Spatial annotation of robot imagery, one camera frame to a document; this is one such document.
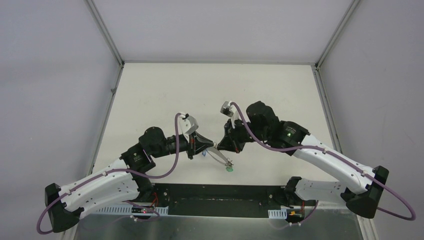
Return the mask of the keyring with keys bunch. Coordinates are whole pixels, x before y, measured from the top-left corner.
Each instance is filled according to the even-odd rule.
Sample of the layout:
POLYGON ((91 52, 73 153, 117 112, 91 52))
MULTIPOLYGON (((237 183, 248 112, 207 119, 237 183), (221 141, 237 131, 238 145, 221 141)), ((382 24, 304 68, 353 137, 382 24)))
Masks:
POLYGON ((219 151, 216 144, 212 147, 206 148, 201 154, 203 157, 210 156, 212 159, 223 165, 227 172, 231 173, 234 171, 234 164, 232 160, 219 151))

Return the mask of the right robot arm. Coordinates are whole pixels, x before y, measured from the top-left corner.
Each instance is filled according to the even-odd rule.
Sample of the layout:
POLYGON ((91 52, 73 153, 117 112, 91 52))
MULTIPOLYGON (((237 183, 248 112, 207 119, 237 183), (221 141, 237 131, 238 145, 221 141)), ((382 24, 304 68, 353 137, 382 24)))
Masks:
POLYGON ((351 212, 372 219, 384 191, 389 171, 383 166, 369 167, 331 149, 306 128, 292 121, 279 120, 270 106, 258 101, 248 106, 245 120, 236 104, 225 101, 220 112, 229 117, 218 150, 240 153, 246 143, 257 142, 274 152, 304 160, 335 181, 313 181, 293 176, 283 189, 290 205, 300 201, 344 204, 351 212))

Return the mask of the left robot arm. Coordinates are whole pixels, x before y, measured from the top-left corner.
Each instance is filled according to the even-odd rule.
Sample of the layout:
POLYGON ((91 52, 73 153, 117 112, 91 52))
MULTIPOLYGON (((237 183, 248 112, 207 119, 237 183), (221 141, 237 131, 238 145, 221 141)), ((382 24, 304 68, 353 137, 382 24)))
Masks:
POLYGON ((45 187, 46 208, 38 219, 39 234, 61 233, 75 226, 81 219, 108 205, 138 199, 152 198, 151 179, 169 176, 176 168, 179 154, 189 159, 213 147, 214 142, 197 132, 185 137, 176 133, 165 137, 159 127, 150 127, 138 143, 107 167, 67 185, 52 183, 45 187), (148 175, 154 168, 154 159, 174 155, 175 160, 166 173, 148 175))

